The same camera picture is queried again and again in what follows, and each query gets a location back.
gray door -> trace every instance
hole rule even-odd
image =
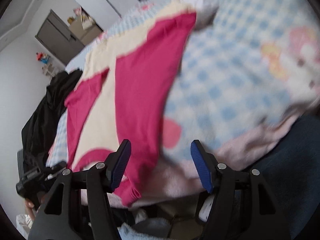
[[[36,38],[65,65],[84,48],[53,11],[50,11]]]

bed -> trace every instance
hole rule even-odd
[[[172,1],[141,1],[72,59],[66,71],[85,71],[88,55],[155,18]],[[132,206],[203,190],[190,155],[194,139],[218,161],[242,170],[319,104],[320,28],[307,0],[202,2],[215,6],[216,14],[211,25],[188,37],[160,120],[159,158]],[[46,166],[69,161],[67,119],[68,111],[60,118]],[[117,195],[108,197],[111,206],[124,207]],[[85,191],[82,201],[86,203]]]

gingham pattern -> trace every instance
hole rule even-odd
[[[134,28],[153,17],[171,0],[145,0],[103,37]],[[319,34],[317,19],[306,0],[212,0],[219,10],[202,32],[190,36],[182,70],[167,99],[164,116],[181,127],[181,138],[163,153],[173,161],[190,158],[190,142],[201,139],[215,150],[254,128],[262,120],[279,121],[290,106],[285,84],[275,79],[261,60],[265,42],[288,43],[288,32],[308,26]],[[87,46],[67,66],[83,69]],[[65,115],[59,122],[50,161],[67,158]]]

silver screw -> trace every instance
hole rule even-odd
[[[253,175],[258,176],[260,174],[260,171],[254,169],[251,171]]]
[[[225,165],[224,163],[218,163],[218,168],[220,170],[224,170],[227,167],[227,165]]]
[[[62,171],[62,175],[69,175],[70,172],[71,172],[71,170],[69,170],[69,169],[64,169],[64,170]]]
[[[97,169],[103,169],[104,166],[105,166],[104,163],[97,163],[97,164],[96,164],[96,168],[97,168]]]

dark blue pants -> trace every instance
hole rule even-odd
[[[320,119],[299,118],[277,146],[248,169],[252,168],[272,188],[294,239],[320,202]]]

